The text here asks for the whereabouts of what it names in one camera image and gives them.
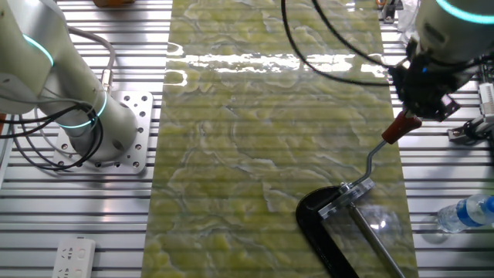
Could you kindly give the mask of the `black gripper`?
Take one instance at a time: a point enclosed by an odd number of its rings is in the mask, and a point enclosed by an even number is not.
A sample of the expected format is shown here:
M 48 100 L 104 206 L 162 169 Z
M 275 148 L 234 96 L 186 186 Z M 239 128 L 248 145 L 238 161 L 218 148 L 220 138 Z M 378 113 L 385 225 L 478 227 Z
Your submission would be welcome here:
M 461 108 L 451 94 L 475 73 L 472 63 L 447 64 L 420 49 L 419 41 L 406 46 L 406 58 L 389 70 L 398 99 L 409 114 L 442 122 Z

